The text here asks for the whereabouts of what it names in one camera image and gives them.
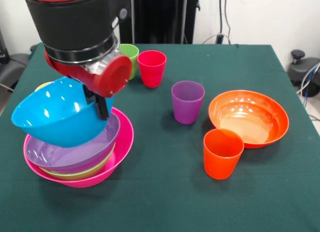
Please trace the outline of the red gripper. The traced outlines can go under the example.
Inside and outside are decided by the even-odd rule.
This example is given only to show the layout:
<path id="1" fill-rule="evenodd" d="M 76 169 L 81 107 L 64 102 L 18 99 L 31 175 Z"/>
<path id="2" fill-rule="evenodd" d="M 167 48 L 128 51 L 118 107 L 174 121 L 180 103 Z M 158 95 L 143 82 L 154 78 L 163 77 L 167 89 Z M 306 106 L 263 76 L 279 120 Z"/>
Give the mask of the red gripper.
<path id="1" fill-rule="evenodd" d="M 108 120 L 106 97 L 120 91 L 128 82 L 132 63 L 120 50 L 45 50 L 47 63 L 56 71 L 83 83 L 87 104 L 94 103 L 100 120 Z"/>

